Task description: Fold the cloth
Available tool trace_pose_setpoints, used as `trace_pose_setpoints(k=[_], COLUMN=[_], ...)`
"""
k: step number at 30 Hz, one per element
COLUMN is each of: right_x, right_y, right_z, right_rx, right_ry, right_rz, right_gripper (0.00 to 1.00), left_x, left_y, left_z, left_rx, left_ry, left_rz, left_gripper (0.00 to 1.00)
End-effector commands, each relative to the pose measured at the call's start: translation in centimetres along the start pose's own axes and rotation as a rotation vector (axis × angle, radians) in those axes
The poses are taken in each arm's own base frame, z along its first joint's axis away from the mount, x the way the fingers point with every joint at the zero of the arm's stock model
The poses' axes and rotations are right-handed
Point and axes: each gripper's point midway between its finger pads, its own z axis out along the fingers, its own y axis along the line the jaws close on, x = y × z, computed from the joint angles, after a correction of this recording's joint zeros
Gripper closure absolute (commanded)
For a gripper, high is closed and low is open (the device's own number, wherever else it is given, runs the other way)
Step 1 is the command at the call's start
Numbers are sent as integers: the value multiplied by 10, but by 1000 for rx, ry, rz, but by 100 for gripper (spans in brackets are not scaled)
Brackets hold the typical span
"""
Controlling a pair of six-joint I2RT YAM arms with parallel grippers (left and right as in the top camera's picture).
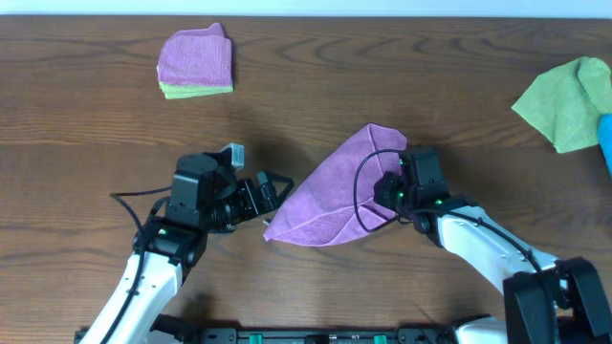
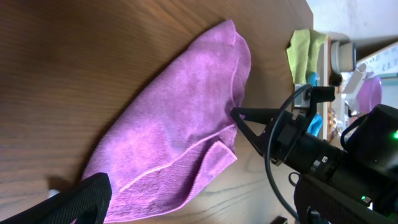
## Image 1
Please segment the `purple microfiber cloth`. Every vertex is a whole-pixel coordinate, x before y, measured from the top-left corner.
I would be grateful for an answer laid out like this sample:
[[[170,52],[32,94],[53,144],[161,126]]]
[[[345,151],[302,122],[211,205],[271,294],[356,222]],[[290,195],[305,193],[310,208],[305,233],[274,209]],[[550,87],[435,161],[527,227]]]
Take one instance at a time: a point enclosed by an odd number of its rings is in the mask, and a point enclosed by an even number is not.
[[[395,212],[374,203],[374,185],[398,173],[407,147],[400,131],[367,124],[346,140],[278,208],[264,232],[267,241],[305,247],[345,244],[386,225]]]

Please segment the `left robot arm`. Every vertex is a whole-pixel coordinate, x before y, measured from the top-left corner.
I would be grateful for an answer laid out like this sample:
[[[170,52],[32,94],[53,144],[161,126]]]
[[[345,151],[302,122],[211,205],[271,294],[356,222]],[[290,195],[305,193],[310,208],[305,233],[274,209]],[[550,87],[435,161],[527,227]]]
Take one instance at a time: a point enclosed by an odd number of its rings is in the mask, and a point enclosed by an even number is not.
[[[112,296],[77,343],[201,343],[204,332],[162,313],[207,247],[208,235],[232,233],[237,225],[277,210],[292,179],[262,171],[238,179],[244,148],[188,154],[176,164],[172,183],[137,221],[133,252]]]

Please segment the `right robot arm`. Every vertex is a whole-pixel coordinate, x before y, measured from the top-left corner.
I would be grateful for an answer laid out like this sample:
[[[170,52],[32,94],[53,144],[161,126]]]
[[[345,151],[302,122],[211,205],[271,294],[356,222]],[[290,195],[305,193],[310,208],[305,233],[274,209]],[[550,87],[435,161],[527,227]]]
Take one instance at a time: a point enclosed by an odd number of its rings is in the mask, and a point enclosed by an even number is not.
[[[504,320],[466,321],[454,329],[457,342],[610,342],[611,310],[593,264],[540,251],[495,223],[475,202],[451,195],[433,148],[406,149],[399,160],[398,212],[503,296]]]

